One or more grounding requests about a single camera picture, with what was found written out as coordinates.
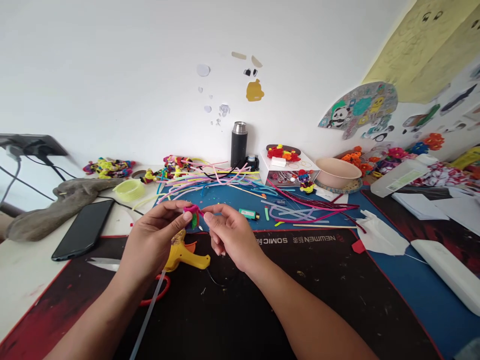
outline power outlet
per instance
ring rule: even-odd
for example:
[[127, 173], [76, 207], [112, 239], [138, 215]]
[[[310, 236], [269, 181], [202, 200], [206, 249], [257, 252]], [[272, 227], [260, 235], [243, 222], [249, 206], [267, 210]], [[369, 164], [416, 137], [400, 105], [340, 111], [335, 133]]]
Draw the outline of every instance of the power outlet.
[[41, 146], [46, 155], [67, 156], [67, 151], [50, 135], [0, 134], [0, 147], [17, 145], [25, 155], [34, 155], [34, 148]]

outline forearm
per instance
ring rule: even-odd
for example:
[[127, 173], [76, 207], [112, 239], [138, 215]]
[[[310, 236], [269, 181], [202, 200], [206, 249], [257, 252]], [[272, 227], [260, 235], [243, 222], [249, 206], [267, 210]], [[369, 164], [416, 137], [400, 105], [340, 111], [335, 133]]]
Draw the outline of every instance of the forearm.
[[298, 359], [376, 359], [345, 320], [266, 256], [246, 273], [275, 311]]
[[110, 359], [147, 286], [127, 286], [115, 274], [105, 291], [45, 359]]

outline panda drawing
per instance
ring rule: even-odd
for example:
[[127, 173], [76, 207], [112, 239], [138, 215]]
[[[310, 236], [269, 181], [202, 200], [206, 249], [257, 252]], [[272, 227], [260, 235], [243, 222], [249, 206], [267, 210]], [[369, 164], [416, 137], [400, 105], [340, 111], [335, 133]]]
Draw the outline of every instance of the panda drawing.
[[331, 120], [328, 122], [327, 128], [336, 127], [339, 128], [342, 126], [344, 121], [348, 118], [350, 112], [349, 107], [338, 107], [335, 109], [331, 116]]

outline white box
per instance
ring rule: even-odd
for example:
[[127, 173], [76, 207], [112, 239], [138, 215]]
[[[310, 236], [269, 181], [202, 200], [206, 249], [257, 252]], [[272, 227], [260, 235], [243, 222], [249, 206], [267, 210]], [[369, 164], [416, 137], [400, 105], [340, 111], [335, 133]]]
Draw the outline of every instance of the white box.
[[300, 186], [300, 182], [295, 179], [290, 179], [295, 175], [298, 177], [299, 170], [305, 170], [310, 175], [310, 181], [314, 181], [320, 172], [320, 169], [315, 163], [305, 155], [304, 152], [299, 155], [300, 161], [287, 161], [285, 167], [273, 166], [272, 159], [267, 157], [267, 150], [260, 151], [260, 179], [262, 184], [270, 185], [267, 181], [269, 179], [275, 186], [278, 187], [294, 187]]

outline blue desk mat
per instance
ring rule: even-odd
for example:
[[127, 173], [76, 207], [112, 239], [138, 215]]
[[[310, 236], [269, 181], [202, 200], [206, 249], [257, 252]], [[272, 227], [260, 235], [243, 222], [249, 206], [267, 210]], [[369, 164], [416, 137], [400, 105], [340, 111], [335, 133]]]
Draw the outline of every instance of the blue desk mat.
[[[295, 194], [305, 196], [298, 188]], [[309, 198], [323, 200], [314, 194]], [[266, 204], [261, 202], [260, 197], [229, 186], [206, 188], [203, 197], [200, 191], [189, 192], [180, 199], [197, 204], [201, 209], [209, 205], [224, 203], [237, 210], [242, 208], [255, 211], [260, 214], [260, 219], [248, 221], [253, 230], [312, 229], [293, 226], [289, 223], [275, 227], [277, 222], [274, 219], [270, 218], [270, 221], [267, 221], [264, 210]], [[276, 199], [279, 198], [267, 195], [266, 201], [272, 203]], [[360, 209], [377, 215], [396, 230], [392, 223], [361, 192], [350, 194], [348, 203], [360, 205]], [[307, 209], [306, 206], [294, 203], [289, 199], [285, 200], [283, 206], [292, 210]], [[326, 211], [315, 211], [312, 215], [320, 217], [324, 213], [326, 214]], [[359, 209], [349, 210], [347, 213], [353, 218], [364, 217]], [[325, 225], [352, 225], [342, 214], [336, 214], [326, 220], [330, 222]], [[204, 231], [209, 231], [209, 227], [203, 219], [200, 220], [200, 225]], [[404, 298], [445, 359], [452, 359], [472, 339], [480, 337], [480, 317], [465, 307], [429, 265], [408, 256], [390, 256], [372, 251], [369, 253]], [[422, 260], [420, 254], [412, 246], [409, 246], [405, 253]]]

